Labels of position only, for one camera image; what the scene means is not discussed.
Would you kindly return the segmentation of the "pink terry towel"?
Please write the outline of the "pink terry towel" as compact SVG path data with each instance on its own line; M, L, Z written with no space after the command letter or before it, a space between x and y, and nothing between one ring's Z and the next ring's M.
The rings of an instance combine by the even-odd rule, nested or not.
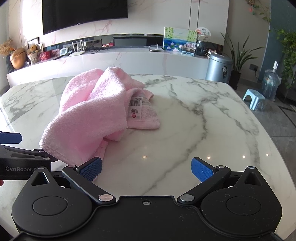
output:
M73 77L58 115L45 128L40 147L66 164L103 158L108 141L120 141L128 128L158 129L149 100L153 93L121 68L93 69Z

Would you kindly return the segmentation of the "golden round ornament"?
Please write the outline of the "golden round ornament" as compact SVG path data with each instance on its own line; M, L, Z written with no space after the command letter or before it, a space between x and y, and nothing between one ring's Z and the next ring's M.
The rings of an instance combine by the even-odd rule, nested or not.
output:
M26 61L26 50L24 48L18 48L10 56L12 66L19 70L25 65Z

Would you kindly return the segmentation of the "teddy bear toy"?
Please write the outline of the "teddy bear toy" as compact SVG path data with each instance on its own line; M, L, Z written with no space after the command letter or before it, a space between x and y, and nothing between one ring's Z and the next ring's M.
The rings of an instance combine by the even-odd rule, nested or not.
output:
M39 56L39 50L37 48L37 45L32 44L28 51L28 59L30 61L30 64L34 65L35 63L37 63Z

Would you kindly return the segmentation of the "red gift box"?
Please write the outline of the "red gift box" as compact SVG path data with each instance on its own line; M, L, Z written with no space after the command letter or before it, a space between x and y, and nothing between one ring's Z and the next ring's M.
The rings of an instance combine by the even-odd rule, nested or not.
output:
M40 60L41 62L47 61L51 58L51 51L45 51L40 53Z

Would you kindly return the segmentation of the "blue plastic step stool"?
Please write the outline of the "blue plastic step stool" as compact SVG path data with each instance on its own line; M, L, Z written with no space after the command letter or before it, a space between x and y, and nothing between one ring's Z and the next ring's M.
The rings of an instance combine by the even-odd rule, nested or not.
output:
M248 89L245 92L245 95L243 96L242 100L245 101L246 97L248 97L248 96L251 99L251 102L249 105L249 108L251 110L257 110L257 108L260 104L263 105L265 103L265 97L257 90Z

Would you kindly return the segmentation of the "white wifi router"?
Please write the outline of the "white wifi router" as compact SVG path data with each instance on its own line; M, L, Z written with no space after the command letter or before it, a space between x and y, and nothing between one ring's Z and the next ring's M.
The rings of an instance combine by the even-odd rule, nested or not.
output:
M69 55L69 57L78 56L85 53L85 48L82 40L80 40L80 42L76 41L76 45L72 43L72 47L73 47L73 52Z

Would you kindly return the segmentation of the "silver round trash bin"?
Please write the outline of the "silver round trash bin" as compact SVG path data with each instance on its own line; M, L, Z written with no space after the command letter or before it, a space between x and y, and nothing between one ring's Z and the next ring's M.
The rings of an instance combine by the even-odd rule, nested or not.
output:
M206 73L206 80L229 83L232 71L232 60L220 54L212 53Z

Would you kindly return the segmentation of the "clear water jug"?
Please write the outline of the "clear water jug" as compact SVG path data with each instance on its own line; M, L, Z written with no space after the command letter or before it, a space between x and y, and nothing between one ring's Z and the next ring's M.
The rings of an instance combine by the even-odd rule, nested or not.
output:
M277 89L281 84L281 78L276 73L277 68L278 62L275 61L273 67L265 71L262 80L262 95L270 101L275 101Z

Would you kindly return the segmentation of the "potted long-leaf plant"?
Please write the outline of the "potted long-leaf plant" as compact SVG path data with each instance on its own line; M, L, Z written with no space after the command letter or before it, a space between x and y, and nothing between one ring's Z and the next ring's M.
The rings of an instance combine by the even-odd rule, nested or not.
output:
M230 49L232 71L229 79L229 85L234 90L236 90L241 77L241 69L243 65L249 60L257 59L257 56L254 56L253 52L263 49L264 47L260 46L253 49L247 49L247 42L249 40L250 35L247 36L242 45L238 42L237 47L235 47L228 33L220 34L223 37L227 47Z

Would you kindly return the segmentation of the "climbing green vine plant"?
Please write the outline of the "climbing green vine plant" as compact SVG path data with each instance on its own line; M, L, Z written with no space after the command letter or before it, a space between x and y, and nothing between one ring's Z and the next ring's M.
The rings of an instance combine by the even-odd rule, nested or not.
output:
M295 1L247 1L251 13L269 25L263 64L279 59L282 85L295 88Z

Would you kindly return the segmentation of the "lotus painting acrylic frame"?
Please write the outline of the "lotus painting acrylic frame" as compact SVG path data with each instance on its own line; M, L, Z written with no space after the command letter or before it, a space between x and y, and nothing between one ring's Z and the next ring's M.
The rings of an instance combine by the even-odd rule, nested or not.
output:
M195 30L164 27L163 50L194 56L198 33Z

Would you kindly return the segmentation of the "black wall television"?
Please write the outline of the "black wall television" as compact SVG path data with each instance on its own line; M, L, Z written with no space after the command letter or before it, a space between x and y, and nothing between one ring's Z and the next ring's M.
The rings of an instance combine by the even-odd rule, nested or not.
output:
M42 1L43 33L84 23L128 17L128 1Z

